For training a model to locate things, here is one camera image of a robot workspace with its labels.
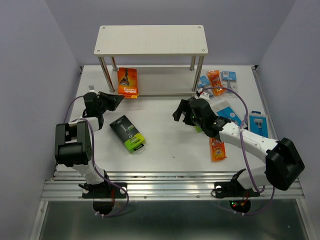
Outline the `orange razor bag top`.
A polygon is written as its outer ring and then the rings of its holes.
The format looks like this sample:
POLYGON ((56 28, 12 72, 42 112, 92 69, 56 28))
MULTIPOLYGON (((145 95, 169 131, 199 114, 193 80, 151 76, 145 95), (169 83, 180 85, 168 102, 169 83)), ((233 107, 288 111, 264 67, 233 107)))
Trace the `orange razor bag top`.
POLYGON ((221 96, 226 92, 226 89, 222 88, 222 82, 220 78, 220 71, 219 70, 210 70, 207 72, 207 77, 210 81, 210 84, 212 87, 215 87, 212 89, 213 94, 215 97, 221 96))

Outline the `orange razor bag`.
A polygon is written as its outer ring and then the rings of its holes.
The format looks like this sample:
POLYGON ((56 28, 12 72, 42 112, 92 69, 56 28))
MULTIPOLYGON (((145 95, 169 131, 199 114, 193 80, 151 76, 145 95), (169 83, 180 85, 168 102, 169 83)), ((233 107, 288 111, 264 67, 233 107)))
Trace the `orange razor bag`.
POLYGON ((212 87, 215 87, 212 89, 213 94, 215 97, 221 96, 226 92, 226 89, 222 88, 222 82, 220 78, 220 71, 219 70, 210 70, 207 72, 207 77, 210 81, 210 84, 212 87))
POLYGON ((219 162, 227 158, 225 143, 215 138, 210 139, 210 155, 212 162, 219 162))

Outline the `orange razor bag bottom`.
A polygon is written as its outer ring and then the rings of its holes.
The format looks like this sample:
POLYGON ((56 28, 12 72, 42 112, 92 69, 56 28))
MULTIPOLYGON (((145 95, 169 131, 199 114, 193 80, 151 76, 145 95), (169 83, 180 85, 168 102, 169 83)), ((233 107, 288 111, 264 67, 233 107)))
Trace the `orange razor bag bottom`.
POLYGON ((225 143, 215 138, 210 139, 210 155, 212 162, 219 162, 227 158, 225 143))

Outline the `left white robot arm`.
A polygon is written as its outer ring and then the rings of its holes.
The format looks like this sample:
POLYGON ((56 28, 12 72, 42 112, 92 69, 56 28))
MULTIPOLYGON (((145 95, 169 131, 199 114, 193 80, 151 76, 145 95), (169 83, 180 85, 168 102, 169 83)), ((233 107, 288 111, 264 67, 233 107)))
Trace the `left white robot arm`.
POLYGON ((106 197, 111 193, 111 183, 106 171, 95 163, 94 132, 103 128, 104 113, 114 112, 124 97, 91 91, 78 99, 85 105, 81 117, 55 127, 55 160, 84 177, 85 184, 80 185, 83 190, 106 197))

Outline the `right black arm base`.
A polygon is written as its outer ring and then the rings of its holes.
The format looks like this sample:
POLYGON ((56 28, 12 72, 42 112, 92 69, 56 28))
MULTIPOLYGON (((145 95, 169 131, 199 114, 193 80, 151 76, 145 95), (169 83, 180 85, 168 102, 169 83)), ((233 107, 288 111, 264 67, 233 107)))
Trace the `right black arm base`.
POLYGON ((252 188, 244 189, 238 182, 239 176, 246 169, 241 169, 234 174, 230 181, 219 181, 214 183, 211 195, 217 199, 223 198, 242 198, 242 197, 259 197, 260 194, 252 190, 252 188))

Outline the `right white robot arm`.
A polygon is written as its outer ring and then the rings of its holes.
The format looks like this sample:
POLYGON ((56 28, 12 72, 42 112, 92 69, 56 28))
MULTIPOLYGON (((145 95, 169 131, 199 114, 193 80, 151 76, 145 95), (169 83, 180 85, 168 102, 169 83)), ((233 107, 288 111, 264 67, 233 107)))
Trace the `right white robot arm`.
POLYGON ((241 128, 230 119, 216 115, 210 104, 202 98, 182 99, 172 114, 174 121, 183 117, 189 126, 199 127, 206 136, 240 148, 264 163, 263 167, 240 170, 227 183, 235 195, 249 189, 273 186, 286 191, 305 169, 298 150, 288 138, 266 138, 241 128))

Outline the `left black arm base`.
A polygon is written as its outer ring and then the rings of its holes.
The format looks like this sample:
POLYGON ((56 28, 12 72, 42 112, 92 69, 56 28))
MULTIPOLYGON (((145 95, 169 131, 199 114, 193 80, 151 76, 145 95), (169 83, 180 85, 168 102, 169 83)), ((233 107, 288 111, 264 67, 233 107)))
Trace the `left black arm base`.
POLYGON ((123 190, 120 190, 118 187, 108 183, 103 180, 97 173, 97 181, 89 179, 88 175, 81 175, 85 179, 84 184, 79 184, 78 186, 82 188, 82 198, 83 199, 125 199, 126 194, 123 190))

